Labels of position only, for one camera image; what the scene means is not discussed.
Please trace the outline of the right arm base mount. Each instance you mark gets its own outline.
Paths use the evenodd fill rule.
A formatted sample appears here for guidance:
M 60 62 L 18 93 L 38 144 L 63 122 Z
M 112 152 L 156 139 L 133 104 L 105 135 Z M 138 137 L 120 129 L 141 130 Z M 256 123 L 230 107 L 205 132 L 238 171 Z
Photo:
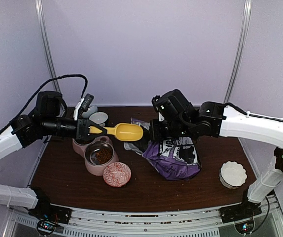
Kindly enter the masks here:
M 222 223 L 235 222 L 254 217 L 262 213 L 259 203 L 250 202 L 246 195 L 240 204 L 235 204 L 219 209 Z

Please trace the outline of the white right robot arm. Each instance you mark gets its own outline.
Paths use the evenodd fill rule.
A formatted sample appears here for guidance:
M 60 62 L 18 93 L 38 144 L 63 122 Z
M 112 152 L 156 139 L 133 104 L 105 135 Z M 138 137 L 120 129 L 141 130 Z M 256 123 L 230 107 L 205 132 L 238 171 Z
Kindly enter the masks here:
M 249 186 L 247 199 L 237 206 L 239 217 L 248 217 L 255 210 L 255 204 L 283 179 L 283 118 L 246 112 L 230 102 L 204 102 L 196 109 L 178 89 L 153 97 L 152 105 L 159 115 L 150 123 L 153 141 L 237 137 L 275 146 L 268 169 Z

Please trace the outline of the yellow plastic food scoop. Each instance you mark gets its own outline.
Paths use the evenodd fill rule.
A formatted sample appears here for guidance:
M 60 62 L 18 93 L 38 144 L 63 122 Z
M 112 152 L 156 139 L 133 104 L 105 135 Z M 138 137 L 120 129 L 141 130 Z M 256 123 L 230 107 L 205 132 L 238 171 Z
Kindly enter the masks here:
M 114 127 L 104 128 L 107 130 L 107 135 L 112 135 L 119 141 L 139 141 L 144 135 L 142 127 L 134 124 L 119 123 Z

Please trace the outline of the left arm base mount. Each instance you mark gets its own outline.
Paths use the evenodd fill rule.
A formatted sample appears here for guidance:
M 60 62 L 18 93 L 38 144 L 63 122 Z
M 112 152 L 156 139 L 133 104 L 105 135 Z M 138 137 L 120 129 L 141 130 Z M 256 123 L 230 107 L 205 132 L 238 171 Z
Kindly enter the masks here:
M 38 187 L 32 187 L 36 194 L 37 203 L 34 208 L 29 208 L 28 213 L 39 220 L 50 221 L 58 224 L 68 224 L 71 209 L 51 204 L 49 196 Z

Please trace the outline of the purple puppy food bag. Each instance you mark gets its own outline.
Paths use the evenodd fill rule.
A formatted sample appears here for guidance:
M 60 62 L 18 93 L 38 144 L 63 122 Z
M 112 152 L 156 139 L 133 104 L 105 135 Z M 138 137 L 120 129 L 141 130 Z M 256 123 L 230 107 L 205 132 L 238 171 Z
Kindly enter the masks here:
M 148 122 L 135 118 L 130 120 L 143 128 L 144 136 L 136 142 L 124 142 L 124 148 L 141 155 L 166 180 L 189 180 L 200 172 L 200 158 L 191 138 L 153 142 L 149 138 Z

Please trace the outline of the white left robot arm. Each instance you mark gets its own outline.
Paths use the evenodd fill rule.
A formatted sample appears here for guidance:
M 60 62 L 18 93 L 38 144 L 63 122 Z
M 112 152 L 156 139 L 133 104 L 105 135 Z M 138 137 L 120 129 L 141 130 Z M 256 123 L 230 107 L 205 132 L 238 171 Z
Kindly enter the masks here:
M 72 118 L 61 112 L 66 107 L 63 96 L 55 91 L 38 93 L 35 107 L 18 115 L 0 133 L 0 161 L 45 136 L 60 136 L 88 141 L 96 138 L 89 130 L 97 123 L 82 118 L 94 97 L 87 94 L 77 103 Z M 54 215 L 49 197 L 40 188 L 19 188 L 0 184 L 0 205 L 34 209 L 43 219 Z

